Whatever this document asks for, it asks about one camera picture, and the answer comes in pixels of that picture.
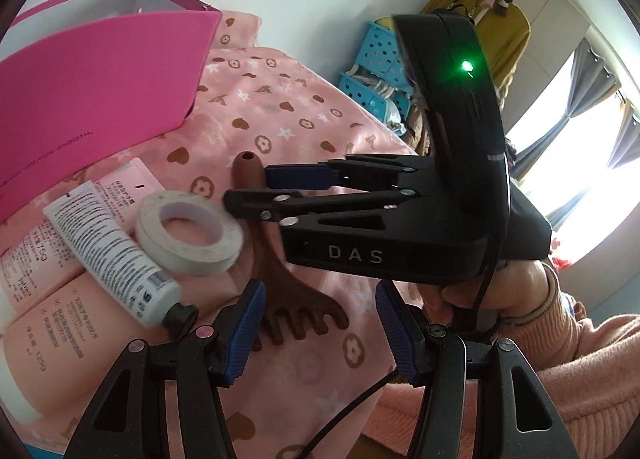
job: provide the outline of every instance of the pink box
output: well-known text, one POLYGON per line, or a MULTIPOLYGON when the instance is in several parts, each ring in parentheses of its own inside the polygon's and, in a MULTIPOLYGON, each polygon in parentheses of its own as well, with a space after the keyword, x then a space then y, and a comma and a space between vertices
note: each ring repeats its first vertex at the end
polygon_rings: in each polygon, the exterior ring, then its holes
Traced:
POLYGON ((0 44, 0 222, 178 128, 222 13, 199 0, 50 0, 0 44))

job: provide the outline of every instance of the window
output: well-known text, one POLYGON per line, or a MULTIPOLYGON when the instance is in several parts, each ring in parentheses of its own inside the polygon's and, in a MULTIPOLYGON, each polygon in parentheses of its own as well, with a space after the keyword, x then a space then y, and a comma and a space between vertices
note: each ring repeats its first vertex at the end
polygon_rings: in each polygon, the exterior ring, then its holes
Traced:
MULTIPOLYGON (((562 117, 571 86, 573 57, 507 134, 517 150, 542 137, 562 117)), ((520 188, 544 215, 586 187, 590 191, 558 230, 558 258, 576 262, 600 244, 640 201, 633 179, 640 163, 616 170, 607 163, 623 119, 618 96, 572 118, 520 182, 520 188)))

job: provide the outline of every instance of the black cap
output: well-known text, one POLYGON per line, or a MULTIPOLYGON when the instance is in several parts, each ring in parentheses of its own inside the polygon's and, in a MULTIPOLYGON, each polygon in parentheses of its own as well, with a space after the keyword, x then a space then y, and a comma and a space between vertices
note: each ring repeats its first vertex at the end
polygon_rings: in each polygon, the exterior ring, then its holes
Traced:
POLYGON ((169 331, 172 341, 182 340, 195 325, 200 311, 194 305, 175 303, 167 311, 162 326, 169 331))

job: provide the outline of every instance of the gray curtain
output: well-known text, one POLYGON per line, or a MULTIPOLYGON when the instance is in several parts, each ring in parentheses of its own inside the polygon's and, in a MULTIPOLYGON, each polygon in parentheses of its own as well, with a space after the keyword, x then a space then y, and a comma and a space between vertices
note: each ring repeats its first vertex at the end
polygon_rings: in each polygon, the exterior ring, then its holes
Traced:
POLYGON ((583 39, 574 52, 571 70, 569 99, 562 118, 542 138, 518 153, 513 167, 513 177, 522 179, 551 145, 571 118, 580 116, 614 94, 620 85, 604 67, 604 60, 591 51, 591 45, 583 39))
MULTIPOLYGON (((625 104, 625 116, 622 120, 620 132, 613 145, 613 151, 607 163, 608 169, 620 168, 626 163, 630 163, 640 158, 640 121, 636 115, 636 110, 630 105, 625 104)), ((580 190, 575 197, 567 201, 561 207, 552 211, 546 219, 551 227, 558 231, 569 216, 574 212, 580 201, 587 195, 591 187, 587 186, 580 190)))

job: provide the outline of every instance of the pink cosmetic tube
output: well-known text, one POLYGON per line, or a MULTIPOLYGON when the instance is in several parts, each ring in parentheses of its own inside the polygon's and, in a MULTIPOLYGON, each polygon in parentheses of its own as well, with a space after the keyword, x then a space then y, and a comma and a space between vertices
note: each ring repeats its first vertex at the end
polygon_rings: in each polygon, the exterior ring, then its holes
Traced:
MULTIPOLYGON (((95 182, 117 223, 131 233, 140 201, 164 190, 138 158, 95 182)), ((38 224, 0 257, 0 333, 84 268, 49 220, 38 224)))
POLYGON ((0 401, 22 425, 73 404, 107 375, 127 343, 167 340, 121 308, 84 273, 7 329, 0 340, 0 401))

